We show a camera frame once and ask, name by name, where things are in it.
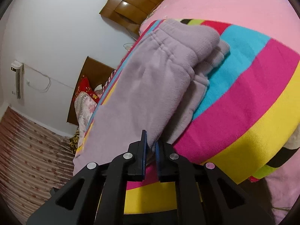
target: floral pillow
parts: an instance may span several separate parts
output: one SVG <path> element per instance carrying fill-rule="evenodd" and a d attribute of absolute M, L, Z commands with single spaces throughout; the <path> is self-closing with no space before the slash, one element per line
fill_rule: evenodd
<path fill-rule="evenodd" d="M 82 76 L 82 79 L 79 83 L 77 91 L 76 91 L 76 93 L 73 97 L 73 102 L 75 102 L 76 98 L 79 96 L 79 94 L 81 92 L 86 92 L 96 103 L 99 102 L 99 97 L 97 96 L 97 94 L 90 87 L 89 80 L 85 75 Z"/>
<path fill-rule="evenodd" d="M 81 92 L 74 103 L 77 120 L 79 123 L 79 140 L 77 147 L 82 145 L 86 127 L 97 106 L 95 100 L 86 92 Z"/>

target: rainbow striped blanket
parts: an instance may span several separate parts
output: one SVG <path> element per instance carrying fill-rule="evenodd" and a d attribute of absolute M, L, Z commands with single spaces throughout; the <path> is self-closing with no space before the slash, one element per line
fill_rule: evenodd
<path fill-rule="evenodd" d="M 300 55 L 244 27 L 200 19 L 179 21 L 214 28 L 230 45 L 230 55 L 209 77 L 206 96 L 174 144 L 177 153 L 197 164 L 214 162 L 236 183 L 250 176 L 260 179 L 268 175 L 284 162 L 283 146 L 299 124 Z M 163 22 L 154 21 L 139 40 Z M 98 105 L 107 103 L 114 92 L 139 40 L 121 61 Z M 93 127 L 93 116 L 85 139 Z M 155 164 L 147 168 L 146 180 L 128 183 L 125 213 L 172 209 L 176 209 L 175 186 L 158 182 Z"/>

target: wooden headboard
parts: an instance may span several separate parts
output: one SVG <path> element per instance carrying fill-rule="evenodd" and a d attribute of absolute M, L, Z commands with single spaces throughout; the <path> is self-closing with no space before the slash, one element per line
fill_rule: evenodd
<path fill-rule="evenodd" d="M 108 78 L 110 77 L 113 70 L 114 70 L 113 68 L 111 68 L 105 64 L 102 64 L 90 57 L 87 57 L 84 62 L 84 65 L 82 67 L 82 70 L 80 72 L 80 75 L 78 77 L 73 95 L 75 94 L 75 92 L 78 88 L 79 82 L 83 75 L 85 75 L 88 78 L 91 88 L 94 89 L 98 85 L 104 85 L 106 83 L 106 81 L 108 80 Z M 67 122 L 78 125 L 73 101 L 71 101 L 71 104 L 70 104 Z"/>
<path fill-rule="evenodd" d="M 139 34 L 139 28 L 147 16 L 163 0 L 108 0 L 100 14 L 126 29 Z"/>

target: air conditioner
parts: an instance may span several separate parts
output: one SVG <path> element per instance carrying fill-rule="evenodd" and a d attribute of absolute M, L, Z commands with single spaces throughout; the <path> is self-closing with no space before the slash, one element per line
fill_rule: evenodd
<path fill-rule="evenodd" d="M 17 99 L 22 99 L 23 97 L 23 64 L 18 61 L 14 61 L 11 64 L 12 78 L 15 78 L 14 88 L 12 89 L 12 94 L 17 97 Z"/>

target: blue stripe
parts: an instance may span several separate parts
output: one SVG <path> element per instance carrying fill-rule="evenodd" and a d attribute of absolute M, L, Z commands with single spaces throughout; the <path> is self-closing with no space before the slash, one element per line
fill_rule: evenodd
<path fill-rule="evenodd" d="M 193 120 L 229 90 L 241 73 L 250 67 L 270 39 L 257 31 L 237 25 L 229 26 L 220 38 L 230 45 L 230 55 L 217 70 L 211 73 L 209 88 L 194 112 Z"/>
<path fill-rule="evenodd" d="M 158 26 L 158 24 L 159 24 L 160 21 L 161 21 L 161 20 L 157 20 L 157 21 L 150 27 L 150 29 L 146 32 L 146 34 L 145 34 L 144 36 L 146 36 L 146 35 L 149 34 L 151 31 L 153 31 L 153 30 L 156 28 L 156 26 Z M 108 84 L 108 86 L 107 86 L 105 92 L 102 94 L 102 96 L 101 96 L 99 102 L 102 102 L 102 100 L 106 97 L 106 95 L 107 95 L 108 92 L 109 92 L 109 89 L 112 87 L 113 83 L 116 81 L 118 75 L 121 73 L 122 69 L 125 67 L 126 63 L 128 62 L 129 58 L 131 57 L 131 55 L 132 55 L 132 53 L 134 52 L 135 49 L 136 49 L 136 48 L 134 48 L 134 49 L 132 50 L 132 52 L 127 56 L 127 58 L 126 58 L 126 59 L 124 60 L 124 62 L 122 63 L 121 67 L 116 71 L 114 77 L 112 78 L 112 80 L 111 80 L 110 83 Z M 94 110 L 94 112 L 93 112 L 93 114 L 92 114 L 92 116 L 91 116 L 91 118 L 90 118 L 90 120 L 89 120 L 89 122 L 88 122 L 87 129 L 89 128 L 89 126 L 90 126 L 90 124 L 91 124 L 91 122 L 92 122 L 92 120 L 93 120 L 93 118 L 94 118 L 94 116 L 95 116 L 95 114 L 96 114 L 97 109 L 98 109 L 99 106 L 100 106 L 100 104 L 98 104 L 97 107 L 95 108 L 95 110 Z"/>
<path fill-rule="evenodd" d="M 156 26 L 159 24 L 161 20 L 157 20 L 152 26 L 151 28 L 146 32 L 145 35 L 149 34 L 151 31 L 153 31 Z M 129 58 L 131 57 L 132 53 L 134 52 L 135 48 L 132 50 L 132 52 L 127 56 L 127 58 L 125 59 L 125 61 L 122 63 L 121 67 L 116 71 L 112 81 L 109 83 L 109 85 L 106 88 L 106 91 L 103 93 L 103 95 L 100 98 L 100 102 L 104 99 L 104 97 L 108 94 L 109 89 L 111 88 L 111 86 L 113 85 L 113 83 L 116 81 L 116 78 L 118 77 L 118 75 L 120 74 L 120 72 L 122 71 L 122 69 L 125 67 L 127 61 L 129 60 Z"/>

